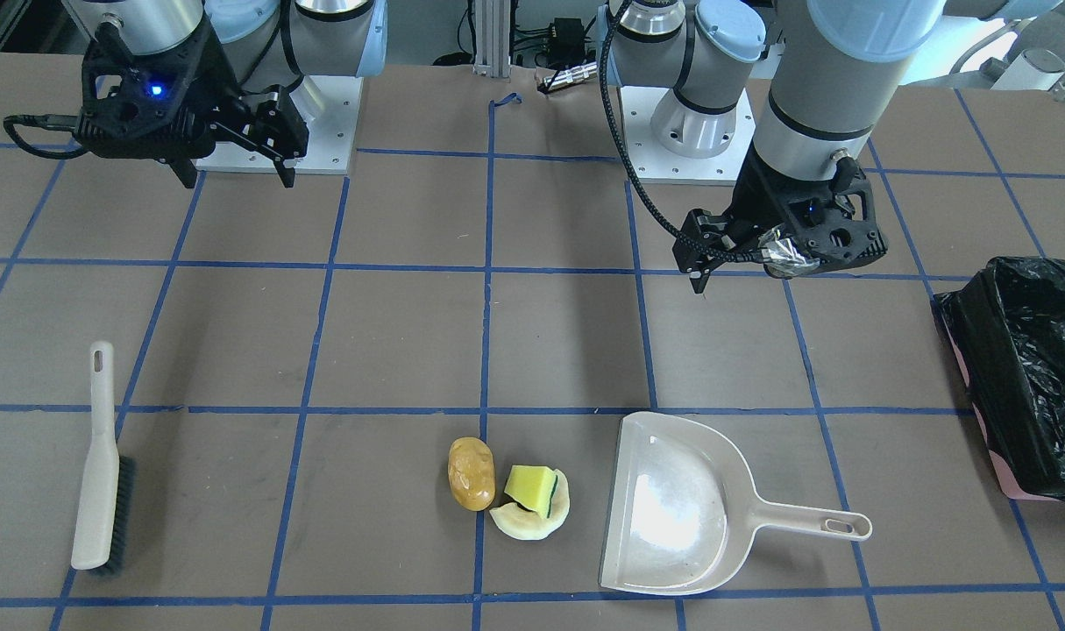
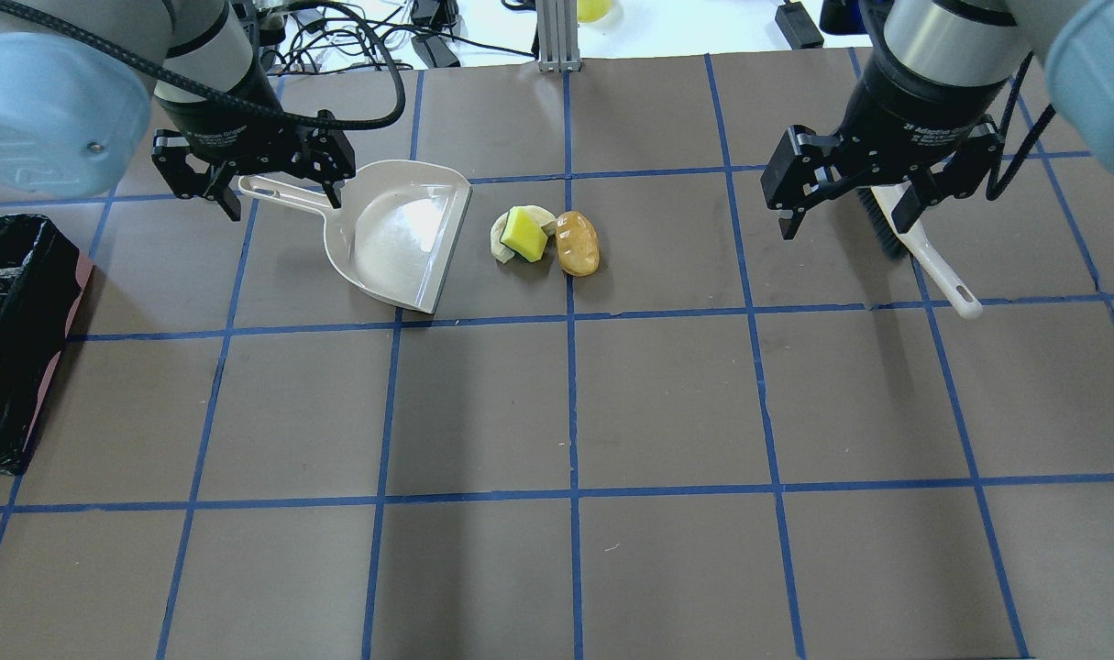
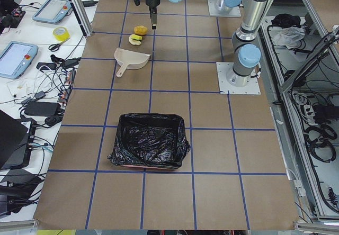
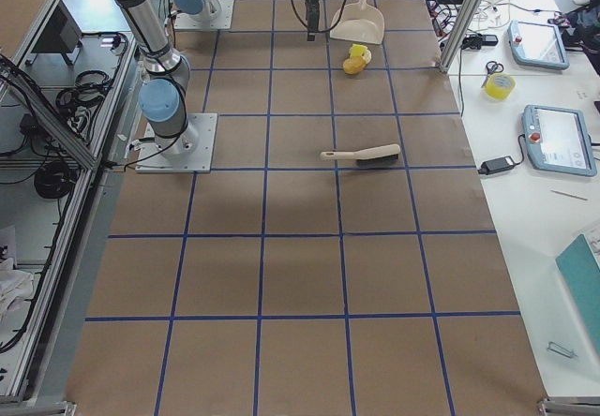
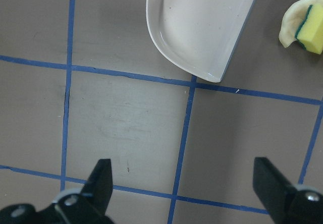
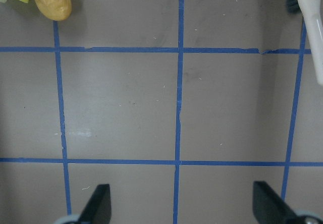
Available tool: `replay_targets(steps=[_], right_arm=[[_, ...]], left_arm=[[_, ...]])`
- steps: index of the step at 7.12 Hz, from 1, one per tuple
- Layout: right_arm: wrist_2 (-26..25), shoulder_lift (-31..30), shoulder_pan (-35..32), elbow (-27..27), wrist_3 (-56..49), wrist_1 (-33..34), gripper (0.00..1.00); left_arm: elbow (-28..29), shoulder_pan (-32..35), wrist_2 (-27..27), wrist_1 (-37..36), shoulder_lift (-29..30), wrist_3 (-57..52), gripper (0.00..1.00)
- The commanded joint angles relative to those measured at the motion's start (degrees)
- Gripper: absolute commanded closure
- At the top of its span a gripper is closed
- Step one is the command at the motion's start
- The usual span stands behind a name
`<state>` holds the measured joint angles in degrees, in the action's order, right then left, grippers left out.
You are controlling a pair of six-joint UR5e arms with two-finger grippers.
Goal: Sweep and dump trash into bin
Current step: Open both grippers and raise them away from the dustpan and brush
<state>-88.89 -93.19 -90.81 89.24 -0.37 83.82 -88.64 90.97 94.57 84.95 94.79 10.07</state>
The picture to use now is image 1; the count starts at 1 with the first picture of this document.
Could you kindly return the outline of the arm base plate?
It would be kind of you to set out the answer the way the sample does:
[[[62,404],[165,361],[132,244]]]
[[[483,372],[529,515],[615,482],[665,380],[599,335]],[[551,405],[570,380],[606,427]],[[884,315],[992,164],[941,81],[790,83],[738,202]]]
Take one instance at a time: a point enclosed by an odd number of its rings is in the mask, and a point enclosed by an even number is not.
[[[292,93],[310,131],[307,153],[288,161],[297,174],[348,174],[364,87],[363,77],[313,75]],[[275,173],[266,157],[227,141],[209,157],[196,160],[195,166],[207,172]]]
[[[628,156],[644,183],[732,187],[756,123],[746,91],[733,110],[707,115],[672,88],[620,88]]]

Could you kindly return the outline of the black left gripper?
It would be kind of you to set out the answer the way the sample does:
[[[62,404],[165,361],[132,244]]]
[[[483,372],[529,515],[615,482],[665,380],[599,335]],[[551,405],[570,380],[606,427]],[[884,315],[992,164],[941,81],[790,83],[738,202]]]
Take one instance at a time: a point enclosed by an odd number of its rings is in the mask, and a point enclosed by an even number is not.
[[[848,153],[830,164],[828,180],[808,182],[769,167],[751,151],[728,210],[690,210],[683,234],[672,252],[697,294],[704,293],[712,269],[728,262],[728,248],[744,252],[787,239],[817,274],[868,266],[888,250],[871,183]]]

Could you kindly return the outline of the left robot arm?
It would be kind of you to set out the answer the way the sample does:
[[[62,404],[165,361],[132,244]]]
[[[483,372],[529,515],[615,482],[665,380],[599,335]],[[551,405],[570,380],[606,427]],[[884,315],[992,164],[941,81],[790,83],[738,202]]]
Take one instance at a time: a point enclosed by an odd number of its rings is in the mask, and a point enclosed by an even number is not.
[[[770,9],[768,17],[761,9]],[[888,245],[858,164],[902,76],[944,17],[1027,20],[1053,1],[605,1],[595,17],[599,85],[621,163],[692,290],[712,271],[757,263],[772,277],[868,266]],[[723,152],[752,69],[777,28],[784,49],[731,203],[676,226],[628,156],[609,85],[665,88],[655,132],[670,151]]]

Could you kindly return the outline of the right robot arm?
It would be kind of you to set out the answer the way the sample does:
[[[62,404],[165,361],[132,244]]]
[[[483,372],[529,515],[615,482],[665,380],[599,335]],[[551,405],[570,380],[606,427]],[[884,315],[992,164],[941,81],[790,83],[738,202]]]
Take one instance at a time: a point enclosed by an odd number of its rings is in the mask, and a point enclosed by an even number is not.
[[[101,159],[201,171],[345,175],[361,88],[387,60],[384,1],[67,1],[89,35],[81,110]]]

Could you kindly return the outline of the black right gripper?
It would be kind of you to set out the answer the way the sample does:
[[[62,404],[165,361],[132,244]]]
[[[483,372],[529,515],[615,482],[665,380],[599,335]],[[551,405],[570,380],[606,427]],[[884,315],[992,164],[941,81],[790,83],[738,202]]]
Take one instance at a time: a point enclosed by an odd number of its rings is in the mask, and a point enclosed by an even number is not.
[[[193,160],[227,141],[265,157],[282,185],[295,187],[296,171],[286,161],[307,155],[304,116],[284,85],[240,95],[211,23],[148,55],[128,47],[119,25],[99,25],[82,62],[81,88],[73,137],[101,159],[160,161],[194,188]]]

